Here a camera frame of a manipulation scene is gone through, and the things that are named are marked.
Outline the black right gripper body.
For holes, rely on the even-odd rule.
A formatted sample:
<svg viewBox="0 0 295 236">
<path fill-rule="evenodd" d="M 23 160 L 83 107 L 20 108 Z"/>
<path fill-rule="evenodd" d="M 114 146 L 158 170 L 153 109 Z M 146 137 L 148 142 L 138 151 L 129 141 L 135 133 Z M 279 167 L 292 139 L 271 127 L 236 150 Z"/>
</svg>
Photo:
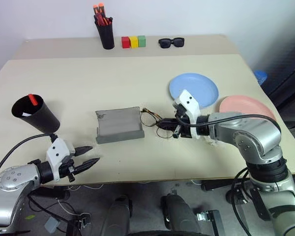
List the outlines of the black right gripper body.
<svg viewBox="0 0 295 236">
<path fill-rule="evenodd" d="M 175 129 L 173 131 L 173 137 L 174 138 L 192 138 L 191 133 L 190 133 L 190 128 L 181 124 L 180 121 L 189 124 L 190 119 L 189 116 L 187 115 L 186 109 L 181 105 L 174 105 L 174 108 L 176 109 L 175 113 Z"/>
</svg>

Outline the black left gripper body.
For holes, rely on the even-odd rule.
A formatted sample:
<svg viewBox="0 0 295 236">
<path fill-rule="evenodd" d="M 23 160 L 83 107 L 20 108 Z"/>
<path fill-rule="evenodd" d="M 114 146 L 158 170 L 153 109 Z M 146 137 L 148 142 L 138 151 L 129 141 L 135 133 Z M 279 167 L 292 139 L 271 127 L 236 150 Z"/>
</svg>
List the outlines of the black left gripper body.
<svg viewBox="0 0 295 236">
<path fill-rule="evenodd" d="M 62 161 L 61 165 L 59 167 L 59 177 L 64 178 L 68 177 L 69 182 L 73 182 L 75 180 L 74 177 L 74 160 L 72 159 L 75 156 L 75 150 L 71 151 L 69 155 L 65 156 Z"/>
</svg>

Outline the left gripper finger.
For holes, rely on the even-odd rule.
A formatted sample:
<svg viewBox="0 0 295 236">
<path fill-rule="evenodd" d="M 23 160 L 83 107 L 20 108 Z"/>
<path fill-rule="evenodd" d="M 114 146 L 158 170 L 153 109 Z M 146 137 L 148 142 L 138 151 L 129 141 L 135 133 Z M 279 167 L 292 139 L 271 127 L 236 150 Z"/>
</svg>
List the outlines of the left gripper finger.
<svg viewBox="0 0 295 236">
<path fill-rule="evenodd" d="M 73 175 L 77 175 L 88 170 L 93 165 L 95 165 L 99 160 L 100 158 L 92 158 L 87 161 L 84 161 L 81 165 L 74 167 Z"/>
<path fill-rule="evenodd" d="M 80 156 L 85 154 L 86 152 L 92 150 L 92 146 L 83 146 L 83 147 L 76 147 L 75 148 L 75 156 Z"/>
</svg>

